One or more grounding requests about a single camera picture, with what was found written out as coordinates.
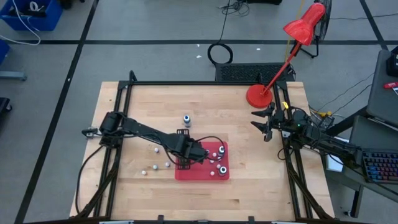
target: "black mat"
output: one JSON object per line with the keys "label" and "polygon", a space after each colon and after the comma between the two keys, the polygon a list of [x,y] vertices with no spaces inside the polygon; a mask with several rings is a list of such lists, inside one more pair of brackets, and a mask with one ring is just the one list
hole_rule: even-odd
{"label": "black mat", "polygon": [[[218,64],[216,81],[219,82],[258,82],[259,74],[263,84],[268,84],[283,66],[283,63],[231,63]],[[278,80],[294,81],[293,73],[285,69]]]}

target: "red tray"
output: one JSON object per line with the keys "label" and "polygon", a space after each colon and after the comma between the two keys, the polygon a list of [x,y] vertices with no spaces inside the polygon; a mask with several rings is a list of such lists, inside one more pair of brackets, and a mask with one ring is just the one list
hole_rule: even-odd
{"label": "red tray", "polygon": [[[220,148],[221,143],[217,142],[200,142],[203,148],[210,151],[210,158],[213,158],[213,152],[217,153],[218,148]],[[189,170],[177,170],[175,169],[175,179],[176,180],[228,180],[229,179],[229,162],[228,162],[228,144],[224,143],[225,153],[222,160],[214,161],[214,163],[210,163],[210,160],[205,159],[203,164],[196,163],[191,166]],[[218,174],[217,164],[221,166],[225,166],[227,168],[227,173],[224,176],[220,176]]]}

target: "wooden table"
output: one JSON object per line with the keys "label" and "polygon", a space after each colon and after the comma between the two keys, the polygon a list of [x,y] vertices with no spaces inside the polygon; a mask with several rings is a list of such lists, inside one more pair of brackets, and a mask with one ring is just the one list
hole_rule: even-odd
{"label": "wooden table", "polygon": [[[112,111],[117,82],[104,82],[93,118],[99,127]],[[165,133],[183,128],[182,117],[192,117],[193,138],[215,135],[229,145],[230,178],[223,182],[179,182],[174,166],[156,144],[143,139],[125,139],[114,198],[112,219],[156,220],[294,220],[285,162],[277,158],[282,148],[275,131],[270,142],[250,121],[265,123],[251,114],[245,95],[248,86],[152,86],[132,88],[128,116]],[[292,106],[308,110],[303,83],[288,83]],[[88,141],[85,158],[98,148],[99,138]],[[98,188],[105,150],[86,165],[80,185],[80,209]],[[334,216],[320,156],[301,150],[308,189],[325,211]],[[157,164],[159,170],[152,170]],[[301,205],[302,194],[297,188]],[[108,194],[105,193],[102,213]],[[300,206],[304,216],[304,206]],[[72,206],[71,215],[75,215]]]}

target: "red lamp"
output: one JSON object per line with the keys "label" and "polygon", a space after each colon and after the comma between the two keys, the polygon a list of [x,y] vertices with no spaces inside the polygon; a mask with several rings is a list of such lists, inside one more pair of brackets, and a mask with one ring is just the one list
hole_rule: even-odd
{"label": "red lamp", "polygon": [[284,31],[293,37],[297,43],[295,44],[292,53],[288,57],[285,64],[280,68],[276,76],[267,85],[253,85],[246,92],[246,99],[249,104],[255,108],[265,108],[272,101],[272,93],[269,91],[271,86],[279,78],[280,74],[289,65],[290,61],[300,50],[302,45],[310,45],[313,37],[313,29],[318,21],[325,13],[325,7],[321,3],[312,4],[301,19],[288,23],[284,27]]}

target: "blue storage box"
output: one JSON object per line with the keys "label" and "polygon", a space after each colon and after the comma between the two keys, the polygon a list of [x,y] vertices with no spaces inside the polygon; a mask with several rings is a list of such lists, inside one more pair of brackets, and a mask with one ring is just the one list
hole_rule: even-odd
{"label": "blue storage box", "polygon": [[8,44],[5,43],[5,41],[0,40],[0,64],[6,57],[9,49],[10,49],[10,46],[8,46]]}
{"label": "blue storage box", "polygon": [[[18,7],[18,10],[21,12],[24,9],[29,7],[29,3],[32,0],[15,0],[15,3]],[[45,17],[30,17],[29,21],[28,16],[21,16],[22,21],[29,26],[33,31],[34,28],[39,31],[52,31],[57,26],[57,23],[62,14],[62,8],[59,4],[58,0],[34,0],[39,6],[47,6],[45,13]],[[11,28],[14,30],[28,30],[23,23],[19,20],[19,18],[15,16],[9,16],[9,11],[14,8],[14,3],[12,0],[7,0],[5,5],[0,11],[0,18],[4,20]]]}

